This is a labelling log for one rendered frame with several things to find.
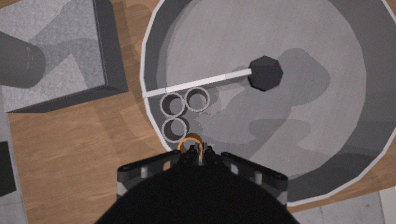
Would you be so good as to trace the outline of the grey metal ring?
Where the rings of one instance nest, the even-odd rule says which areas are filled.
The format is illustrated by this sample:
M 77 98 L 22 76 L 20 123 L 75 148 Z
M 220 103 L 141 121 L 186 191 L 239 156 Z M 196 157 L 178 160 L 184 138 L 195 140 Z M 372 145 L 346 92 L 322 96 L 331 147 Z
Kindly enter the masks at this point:
M 193 96 L 194 94 L 202 94 L 202 95 L 205 97 L 205 99 L 206 99 L 206 106 L 205 106 L 204 108 L 199 109 L 199 110 L 195 110 L 195 109 L 192 109 L 192 108 L 190 107 L 189 100 L 190 100 L 191 96 Z M 207 106 L 209 105 L 210 97 L 209 97 L 209 94 L 208 94 L 207 90 L 205 90 L 204 88 L 202 88 L 202 87 L 192 87 L 191 89 L 189 89 L 189 90 L 186 92 L 184 101 L 185 101 L 185 105 L 187 106 L 187 108 L 190 109 L 191 111 L 193 111 L 193 112 L 202 112 L 202 111 L 204 111 L 204 110 L 207 108 Z M 207 103 L 207 102 L 208 102 L 208 103 Z
M 170 111 L 170 107 L 169 107 L 169 106 L 170 106 L 171 101 L 174 100 L 174 99 L 176 99 L 176 98 L 180 98 L 180 99 L 182 100 L 182 102 L 183 102 L 183 108 L 182 108 L 182 110 L 180 111 L 180 113 L 178 113 L 177 115 L 174 115 L 174 114 Z M 162 111 L 162 113 L 163 113 L 164 115 L 166 115 L 167 117 L 171 117 L 171 118 L 173 118 L 173 117 L 181 117 L 181 116 L 183 116 L 184 114 L 186 114 L 186 112 L 187 112 L 187 110 L 188 110 L 187 106 L 185 105 L 184 98 L 183 98 L 180 94 L 175 93 L 175 92 L 167 93 L 166 95 L 164 95 L 164 96 L 162 97 L 161 102 L 160 102 L 160 109 L 161 109 L 161 111 Z
M 174 120 L 179 120 L 180 122 L 182 122 L 182 124 L 184 125 L 185 128 L 185 132 L 184 135 L 175 135 L 172 130 L 171 130 L 171 124 Z M 167 119 L 164 124 L 162 125 L 162 135 L 163 137 L 171 143 L 177 143 L 182 141 L 185 136 L 187 135 L 187 133 L 189 132 L 189 122 L 183 118 L 183 117 L 173 117 L 173 118 L 169 118 Z

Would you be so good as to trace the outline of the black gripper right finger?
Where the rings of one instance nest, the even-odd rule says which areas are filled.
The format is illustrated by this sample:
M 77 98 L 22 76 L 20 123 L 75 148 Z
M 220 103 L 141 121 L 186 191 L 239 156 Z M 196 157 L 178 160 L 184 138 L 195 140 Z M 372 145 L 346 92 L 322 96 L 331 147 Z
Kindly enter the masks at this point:
M 221 155 L 216 154 L 212 147 L 207 145 L 207 142 L 203 142 L 202 165 L 231 172 L 231 164 L 238 168 L 240 176 L 262 186 L 287 208 L 288 177 L 286 175 L 229 152 L 221 152 Z

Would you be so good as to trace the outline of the bronze bushing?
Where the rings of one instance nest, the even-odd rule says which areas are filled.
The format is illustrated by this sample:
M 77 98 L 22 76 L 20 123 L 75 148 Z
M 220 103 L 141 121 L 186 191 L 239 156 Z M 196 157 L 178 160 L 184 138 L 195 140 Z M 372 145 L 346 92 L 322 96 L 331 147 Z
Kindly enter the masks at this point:
M 194 140 L 194 141 L 196 141 L 196 142 L 199 143 L 199 145 L 200 145 L 200 148 L 199 148 L 199 159 L 200 159 L 201 156 L 202 156 L 202 146 L 203 146 L 203 142 L 202 142 L 201 137 L 200 137 L 198 134 L 196 134 L 196 133 L 189 133 L 189 134 L 187 134 L 187 135 L 185 136 L 185 138 L 179 143 L 178 149 L 177 149 L 177 150 L 181 150 L 181 154 L 186 153 L 187 150 L 186 150 L 186 148 L 184 147 L 184 141 L 185 141 L 185 140 L 189 140 L 189 139 L 190 139 L 190 140 Z

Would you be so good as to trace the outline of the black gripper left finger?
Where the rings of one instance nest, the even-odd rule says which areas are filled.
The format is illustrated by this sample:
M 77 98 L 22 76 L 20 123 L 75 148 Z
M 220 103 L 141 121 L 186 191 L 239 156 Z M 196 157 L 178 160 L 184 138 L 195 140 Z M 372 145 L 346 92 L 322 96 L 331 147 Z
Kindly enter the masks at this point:
M 117 196 L 116 201 L 132 186 L 164 171 L 164 164 L 170 161 L 169 169 L 193 167 L 199 165 L 199 143 L 191 145 L 186 153 L 181 150 L 172 150 L 136 162 L 132 162 L 117 169 Z

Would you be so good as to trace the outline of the grey round turntable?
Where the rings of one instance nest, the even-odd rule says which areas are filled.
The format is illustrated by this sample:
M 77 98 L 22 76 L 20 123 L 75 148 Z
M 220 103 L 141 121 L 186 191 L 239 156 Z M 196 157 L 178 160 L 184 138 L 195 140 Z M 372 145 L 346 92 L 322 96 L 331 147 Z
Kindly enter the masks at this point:
M 187 134 L 285 174 L 287 206 L 329 198 L 396 135 L 396 17 L 386 0 L 160 0 L 140 83 L 167 151 L 162 97 L 202 87 Z

